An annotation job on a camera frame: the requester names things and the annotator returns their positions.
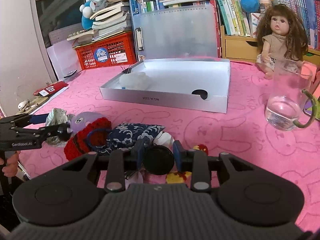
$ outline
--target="green handle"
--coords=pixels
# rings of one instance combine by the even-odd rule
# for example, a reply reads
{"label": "green handle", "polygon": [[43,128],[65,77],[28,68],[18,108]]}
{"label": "green handle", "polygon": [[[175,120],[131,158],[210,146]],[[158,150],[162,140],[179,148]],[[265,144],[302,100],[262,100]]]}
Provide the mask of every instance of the green handle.
{"label": "green handle", "polygon": [[294,120],[293,121],[293,124],[298,127],[298,128],[307,128],[309,125],[312,124],[312,122],[314,121],[314,119],[316,118],[316,114],[317,114],[317,101],[316,101],[316,98],[311,95],[308,90],[306,89],[303,89],[302,90],[302,93],[304,93],[309,99],[310,99],[310,102],[311,102],[311,105],[312,105],[312,112],[311,112],[311,117],[309,119],[309,121],[306,123],[306,124],[302,124],[300,123],[298,120]]}

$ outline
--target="glass cup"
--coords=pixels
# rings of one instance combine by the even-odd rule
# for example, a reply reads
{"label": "glass cup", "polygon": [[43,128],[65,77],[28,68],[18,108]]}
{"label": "glass cup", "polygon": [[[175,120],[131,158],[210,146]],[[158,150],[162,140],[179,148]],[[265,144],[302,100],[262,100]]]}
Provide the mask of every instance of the glass cup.
{"label": "glass cup", "polygon": [[[316,100],[308,92],[311,85],[312,71],[304,66],[300,68],[292,60],[275,60],[273,87],[265,111],[266,120],[275,128],[290,131],[296,127],[306,128],[315,119]],[[307,99],[312,104],[312,114],[306,124],[298,121]]]}

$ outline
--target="purple toy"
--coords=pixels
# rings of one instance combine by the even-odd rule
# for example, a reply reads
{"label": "purple toy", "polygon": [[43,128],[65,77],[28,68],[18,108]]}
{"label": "purple toy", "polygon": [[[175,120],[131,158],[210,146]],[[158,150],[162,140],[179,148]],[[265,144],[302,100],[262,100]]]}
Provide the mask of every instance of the purple toy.
{"label": "purple toy", "polygon": [[95,120],[105,117],[103,114],[97,112],[82,112],[71,119],[70,128],[73,133],[80,132],[89,123],[93,123]]}

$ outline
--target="hand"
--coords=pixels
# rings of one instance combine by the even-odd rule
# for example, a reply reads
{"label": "hand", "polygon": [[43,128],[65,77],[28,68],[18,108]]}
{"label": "hand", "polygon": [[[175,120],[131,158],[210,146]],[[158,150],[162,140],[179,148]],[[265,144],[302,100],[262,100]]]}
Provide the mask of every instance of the hand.
{"label": "hand", "polygon": [[[2,172],[7,177],[14,177],[18,172],[18,160],[20,151],[16,151],[9,159],[7,159],[7,165],[3,167]],[[0,165],[4,164],[4,160],[0,158]]]}
{"label": "hand", "polygon": [[271,61],[270,55],[271,55],[271,53],[262,52],[261,53],[261,60],[264,63],[269,63]]}

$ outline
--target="wooden shelf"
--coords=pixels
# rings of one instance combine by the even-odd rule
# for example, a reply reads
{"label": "wooden shelf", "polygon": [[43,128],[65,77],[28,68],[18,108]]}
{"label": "wooden shelf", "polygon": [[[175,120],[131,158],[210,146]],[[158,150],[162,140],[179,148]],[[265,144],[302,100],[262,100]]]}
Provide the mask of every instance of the wooden shelf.
{"label": "wooden shelf", "polygon": [[[222,58],[256,62],[257,55],[259,54],[256,38],[225,35],[223,25],[221,26],[220,31]],[[309,48],[308,53],[312,55],[304,55],[303,60],[309,61],[315,65],[320,65],[320,51]]]}

